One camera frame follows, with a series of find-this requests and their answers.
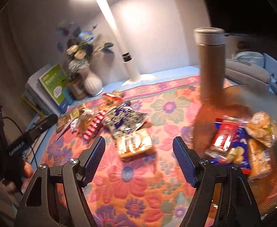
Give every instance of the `blue gripper pad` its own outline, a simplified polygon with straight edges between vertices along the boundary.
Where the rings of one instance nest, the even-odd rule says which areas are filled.
[[[95,139],[95,142],[91,145],[91,147],[89,149],[86,149],[87,153],[85,154],[85,156],[82,157],[82,154],[80,155],[79,159],[81,160],[81,164],[82,162],[87,161],[87,163],[83,165],[84,177],[82,179],[82,187],[86,187],[88,183],[92,182],[105,152],[105,148],[105,139],[103,137],[98,137]]]
[[[199,171],[200,167],[198,154],[189,149],[180,136],[173,139],[172,147],[186,182],[196,188],[199,183],[197,171]]]

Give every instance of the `pillow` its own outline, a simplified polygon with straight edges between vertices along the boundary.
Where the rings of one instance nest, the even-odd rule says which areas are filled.
[[[264,68],[243,60],[226,60],[226,77],[238,84],[251,85],[268,90],[271,75]]]
[[[250,63],[254,63],[257,66],[264,67],[265,66],[265,59],[261,53],[258,52],[240,52],[235,55],[234,59],[244,60]]]

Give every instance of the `metal screw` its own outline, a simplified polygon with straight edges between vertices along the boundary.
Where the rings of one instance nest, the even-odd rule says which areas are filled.
[[[232,164],[232,168],[233,168],[234,170],[237,170],[237,169],[238,169],[238,165],[237,165],[237,164]]]
[[[201,159],[199,162],[204,166],[209,163],[207,159]]]
[[[70,161],[69,161],[69,163],[70,164],[76,164],[76,163],[78,163],[78,159],[77,158],[72,158],[72,159],[70,159]]]
[[[44,170],[46,167],[47,167],[46,164],[41,164],[41,165],[39,165],[39,169],[40,169],[40,170]]]

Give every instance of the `black cable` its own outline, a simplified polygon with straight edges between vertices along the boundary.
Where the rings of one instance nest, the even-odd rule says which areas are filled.
[[[19,131],[23,134],[22,130],[20,129],[20,127],[17,125],[17,123],[13,119],[11,119],[10,117],[3,117],[3,119],[8,119],[8,120],[12,121],[16,125],[16,127],[19,129]],[[29,145],[29,146],[32,149],[32,152],[34,154],[34,159],[35,159],[36,167],[38,169],[38,163],[37,163],[37,159],[36,159],[36,154],[35,154],[32,146],[31,145]]]

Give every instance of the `book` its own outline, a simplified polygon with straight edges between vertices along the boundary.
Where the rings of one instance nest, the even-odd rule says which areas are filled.
[[[59,106],[62,113],[66,113],[69,105],[68,96],[65,95],[66,84],[69,79],[65,76],[64,71],[60,64],[56,64],[54,67],[45,72],[39,81],[48,92],[49,96]]]
[[[52,114],[60,115],[61,110],[59,106],[52,100],[52,98],[47,94],[41,82],[39,81],[39,77],[42,76],[45,72],[51,69],[52,66],[50,64],[44,66],[40,70],[38,70],[35,74],[33,74],[27,81],[25,87],[30,91],[30,93],[35,97],[35,99],[39,102],[39,104],[43,104],[43,108],[46,108]]]
[[[28,93],[27,94],[22,94],[21,99],[30,107],[32,108],[37,114],[39,115],[45,115],[46,113],[43,112],[43,109],[40,107],[39,104],[37,104],[34,100],[32,100],[31,98],[28,97]]]

